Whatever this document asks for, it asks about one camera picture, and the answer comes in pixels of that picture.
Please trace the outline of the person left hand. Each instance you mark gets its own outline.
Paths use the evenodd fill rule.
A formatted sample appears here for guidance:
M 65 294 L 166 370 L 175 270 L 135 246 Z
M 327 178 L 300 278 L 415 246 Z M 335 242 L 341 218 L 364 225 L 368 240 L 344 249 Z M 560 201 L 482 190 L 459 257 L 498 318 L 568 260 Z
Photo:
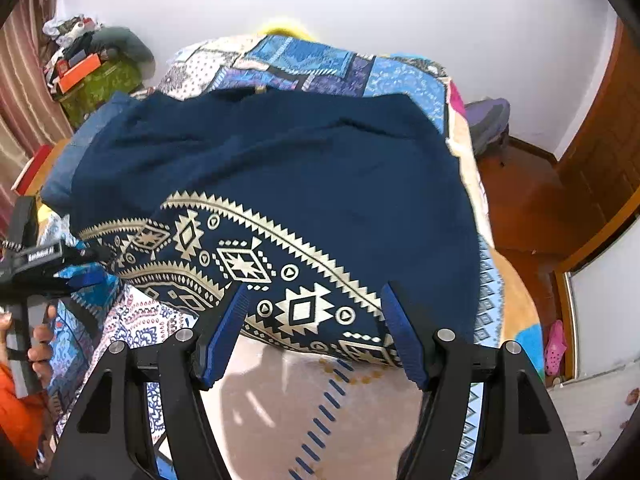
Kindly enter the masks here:
M 32 370 L 43 386 L 46 386 L 53 374 L 51 359 L 53 356 L 52 341 L 54 339 L 54 333 L 50 327 L 50 322 L 56 317 L 56 307 L 53 304 L 49 304 L 47 307 L 47 314 L 44 317 L 44 322 L 37 325 L 32 333 L 32 346 L 27 351 L 27 357 L 29 363 L 32 364 Z M 6 334 L 11 328 L 13 323 L 12 314 L 9 312 L 2 312 L 0 318 L 0 336 L 1 336 L 1 365 L 9 367 L 8 350 L 6 350 Z

